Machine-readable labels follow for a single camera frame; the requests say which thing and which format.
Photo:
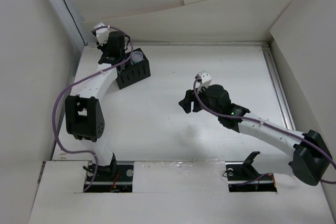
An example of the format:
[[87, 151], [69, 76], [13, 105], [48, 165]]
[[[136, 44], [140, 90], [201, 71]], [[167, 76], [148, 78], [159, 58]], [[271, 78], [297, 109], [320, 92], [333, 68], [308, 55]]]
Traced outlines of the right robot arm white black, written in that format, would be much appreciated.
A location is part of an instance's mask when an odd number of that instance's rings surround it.
[[187, 90], [178, 104], [185, 113], [206, 110], [216, 116], [223, 127], [254, 137], [284, 153], [279, 162], [271, 159], [258, 163], [254, 159], [260, 152], [253, 151], [245, 160], [227, 164], [228, 179], [241, 181], [242, 186], [272, 173], [294, 175], [303, 183], [316, 186], [324, 182], [327, 168], [335, 165], [320, 133], [293, 131], [262, 119], [248, 108], [232, 103], [228, 91], [221, 85]]

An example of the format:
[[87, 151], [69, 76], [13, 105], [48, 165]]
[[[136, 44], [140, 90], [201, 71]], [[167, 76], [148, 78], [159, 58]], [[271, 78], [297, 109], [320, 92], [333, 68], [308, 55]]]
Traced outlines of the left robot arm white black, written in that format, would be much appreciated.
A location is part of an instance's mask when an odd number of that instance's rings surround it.
[[105, 140], [100, 140], [105, 130], [100, 100], [105, 95], [111, 83], [118, 76], [117, 67], [105, 70], [126, 60], [125, 37], [121, 31], [95, 29], [93, 32], [98, 40], [102, 56], [98, 61], [97, 75], [90, 78], [85, 87], [76, 95], [69, 95], [65, 99], [65, 120], [67, 133], [75, 139], [84, 141], [89, 150], [94, 152], [97, 159], [86, 171], [102, 176], [105, 180], [112, 180], [117, 175], [117, 161], [115, 155], [107, 147]]

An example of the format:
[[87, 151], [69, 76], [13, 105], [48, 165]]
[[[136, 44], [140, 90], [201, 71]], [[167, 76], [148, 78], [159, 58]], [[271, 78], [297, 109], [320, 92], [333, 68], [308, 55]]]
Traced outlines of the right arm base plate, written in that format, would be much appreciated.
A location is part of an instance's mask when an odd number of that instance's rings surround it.
[[260, 152], [252, 152], [244, 161], [226, 162], [222, 176], [227, 178], [230, 193], [277, 192], [272, 173], [260, 174], [252, 164]]

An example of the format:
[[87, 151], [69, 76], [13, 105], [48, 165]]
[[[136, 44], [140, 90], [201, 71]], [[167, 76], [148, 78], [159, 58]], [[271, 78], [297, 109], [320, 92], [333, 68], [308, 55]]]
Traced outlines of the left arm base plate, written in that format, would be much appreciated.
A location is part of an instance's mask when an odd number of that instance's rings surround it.
[[112, 174], [98, 171], [85, 193], [131, 193], [134, 162], [116, 162], [113, 169]]

